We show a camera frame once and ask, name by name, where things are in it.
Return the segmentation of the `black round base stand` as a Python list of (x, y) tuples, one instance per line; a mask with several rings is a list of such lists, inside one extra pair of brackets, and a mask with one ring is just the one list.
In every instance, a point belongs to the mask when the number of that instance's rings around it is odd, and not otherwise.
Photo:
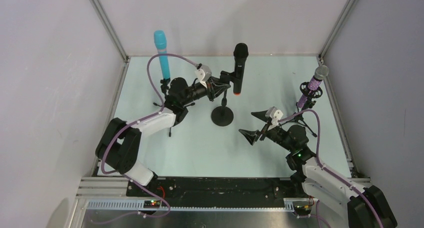
[(227, 107), (227, 103), (228, 103), (227, 93), (228, 93), (228, 89), (231, 87), (230, 82), (233, 82), (235, 78), (236, 78), (236, 75), (234, 71), (233, 72), (221, 71), (220, 73), (219, 83), (226, 84), (228, 87), (225, 88), (225, 90), (223, 91), (221, 105), (214, 108), (211, 113), (211, 120), (217, 126), (225, 127), (233, 122), (234, 113), (229, 107)]

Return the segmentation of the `black orange-tipped microphone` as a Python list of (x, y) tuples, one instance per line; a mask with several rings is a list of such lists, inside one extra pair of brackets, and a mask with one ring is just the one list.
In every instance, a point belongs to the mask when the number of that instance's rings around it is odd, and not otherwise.
[(233, 52), (234, 57), (234, 80), (233, 80), (233, 93), (240, 95), (242, 92), (243, 77), (245, 65), (249, 56), (248, 46), (245, 43), (238, 43)]

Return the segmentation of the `black tripod clip stand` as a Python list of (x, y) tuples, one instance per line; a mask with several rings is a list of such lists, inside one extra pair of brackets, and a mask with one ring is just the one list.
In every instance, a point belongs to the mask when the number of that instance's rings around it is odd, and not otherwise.
[(164, 78), (160, 80), (160, 89), (164, 94), (164, 107), (170, 109), (176, 115), (174, 124), (169, 128), (169, 137), (172, 136), (172, 128), (180, 124), (188, 114), (189, 111), (187, 107), (194, 106), (196, 104), (195, 102), (183, 104), (177, 98), (179, 92), (185, 88), (188, 88), (188, 84), (182, 77), (174, 79)]

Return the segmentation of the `purple glitter microphone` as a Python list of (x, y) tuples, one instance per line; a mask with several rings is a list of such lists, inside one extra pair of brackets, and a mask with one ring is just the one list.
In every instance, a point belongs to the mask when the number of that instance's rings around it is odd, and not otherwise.
[(296, 107), (300, 110), (311, 109), (316, 99), (323, 95), (323, 90), (320, 88), (324, 78), (329, 75), (329, 68), (326, 65), (320, 65), (314, 71), (313, 77), (309, 82), (303, 82), (299, 89), (301, 97), (296, 103)]

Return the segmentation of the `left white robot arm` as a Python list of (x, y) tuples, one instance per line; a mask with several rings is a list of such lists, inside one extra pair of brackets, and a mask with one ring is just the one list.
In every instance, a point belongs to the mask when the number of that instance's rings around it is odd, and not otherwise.
[(112, 119), (97, 145), (95, 155), (115, 172), (146, 186), (157, 175), (138, 160), (141, 140), (161, 130), (181, 123), (188, 113), (188, 106), (207, 97), (210, 101), (231, 87), (230, 78), (210, 77), (205, 84), (188, 85), (182, 77), (173, 79), (167, 89), (164, 108), (133, 123), (120, 118)]

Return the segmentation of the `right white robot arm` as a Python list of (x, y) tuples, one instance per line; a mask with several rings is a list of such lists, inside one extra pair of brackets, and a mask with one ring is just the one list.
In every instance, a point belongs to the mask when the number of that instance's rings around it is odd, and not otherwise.
[(321, 161), (319, 152), (308, 147), (306, 128), (294, 124), (288, 130), (280, 125), (283, 113), (276, 107), (252, 112), (263, 121), (260, 130), (239, 132), (251, 145), (269, 139), (289, 154), (286, 161), (294, 171), (291, 181), (300, 191), (324, 203), (336, 212), (350, 228), (396, 228), (398, 222), (383, 193), (375, 185), (357, 183)]

